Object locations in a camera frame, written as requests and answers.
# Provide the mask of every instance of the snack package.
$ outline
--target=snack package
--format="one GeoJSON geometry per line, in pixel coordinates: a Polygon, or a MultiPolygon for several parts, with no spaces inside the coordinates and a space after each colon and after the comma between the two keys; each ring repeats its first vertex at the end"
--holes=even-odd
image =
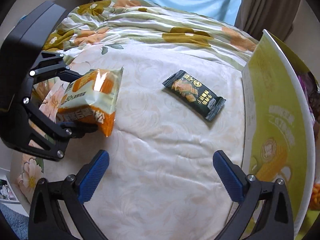
{"type": "Polygon", "coordinates": [[[70,83],[61,100],[57,123],[96,123],[108,137],[115,120],[123,68],[97,69],[70,83]]]}
{"type": "Polygon", "coordinates": [[[183,70],[179,70],[162,84],[208,121],[212,121],[226,101],[183,70]]]}

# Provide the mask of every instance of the metal screw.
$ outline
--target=metal screw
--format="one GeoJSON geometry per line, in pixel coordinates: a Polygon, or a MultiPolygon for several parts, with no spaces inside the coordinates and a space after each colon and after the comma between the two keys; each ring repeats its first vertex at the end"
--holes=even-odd
{"type": "Polygon", "coordinates": [[[23,103],[26,105],[26,104],[29,103],[29,98],[24,98],[22,101],[23,101],[23,103]]]}
{"type": "Polygon", "coordinates": [[[255,181],[255,180],[256,180],[256,176],[254,176],[254,175],[252,175],[252,174],[249,174],[249,175],[247,176],[247,178],[248,178],[248,180],[250,180],[250,181],[255,181]]]}
{"type": "Polygon", "coordinates": [[[277,179],[277,183],[278,183],[279,185],[283,185],[283,184],[284,184],[284,181],[283,181],[283,179],[277,179]]]}
{"type": "Polygon", "coordinates": [[[38,180],[38,184],[44,184],[44,179],[42,178],[42,179],[39,179],[38,180]]]}
{"type": "Polygon", "coordinates": [[[74,181],[75,179],[76,179],[76,176],[74,174],[70,174],[66,178],[67,181],[74,181]]]}
{"type": "Polygon", "coordinates": [[[71,135],[72,134],[72,131],[71,131],[71,129],[66,129],[66,133],[68,134],[68,135],[71,135]]]}
{"type": "Polygon", "coordinates": [[[64,157],[64,152],[61,151],[61,150],[58,150],[57,156],[58,156],[59,158],[63,158],[63,157],[64,157]]]}

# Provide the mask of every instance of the gold circular logo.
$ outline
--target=gold circular logo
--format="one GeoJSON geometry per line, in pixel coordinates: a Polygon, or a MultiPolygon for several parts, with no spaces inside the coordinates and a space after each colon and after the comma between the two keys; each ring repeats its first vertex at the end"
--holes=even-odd
{"type": "Polygon", "coordinates": [[[193,84],[196,86],[196,87],[201,87],[202,84],[198,81],[198,80],[194,80],[193,81],[193,84]]]}
{"type": "Polygon", "coordinates": [[[261,147],[261,158],[265,163],[270,162],[276,155],[277,144],[273,138],[269,138],[261,147]]]}

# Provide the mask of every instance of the floral blanket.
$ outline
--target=floral blanket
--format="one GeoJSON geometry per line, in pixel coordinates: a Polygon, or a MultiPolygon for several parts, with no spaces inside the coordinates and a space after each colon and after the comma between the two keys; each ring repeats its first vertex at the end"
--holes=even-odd
{"type": "MultiPolygon", "coordinates": [[[[72,68],[81,52],[97,44],[101,45],[102,55],[126,45],[148,46],[242,70],[258,42],[234,26],[206,16],[143,0],[104,0],[71,11],[50,34],[43,49],[64,54],[64,61],[72,68]]],[[[34,86],[32,101],[55,121],[65,88],[66,83],[59,78],[41,82],[34,86]]],[[[39,147],[32,141],[30,144],[39,147]]],[[[24,155],[21,168],[17,183],[31,201],[36,182],[44,175],[43,160],[24,155]]]]}

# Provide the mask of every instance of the white bed sheet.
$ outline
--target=white bed sheet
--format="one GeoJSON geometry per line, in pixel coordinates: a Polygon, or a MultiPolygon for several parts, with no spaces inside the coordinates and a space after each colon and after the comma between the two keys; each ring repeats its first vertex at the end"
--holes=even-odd
{"type": "MultiPolygon", "coordinates": [[[[243,159],[241,72],[164,49],[124,45],[102,55],[101,47],[87,45],[70,66],[81,74],[124,67],[112,135],[70,140],[62,161],[45,160],[47,179],[76,174],[105,149],[110,166],[85,207],[108,239],[214,239],[232,201],[212,155],[222,149],[235,164],[243,159]],[[213,122],[164,89],[162,82],[180,69],[227,100],[213,122]]],[[[74,225],[71,232],[79,236],[74,225]]]]}

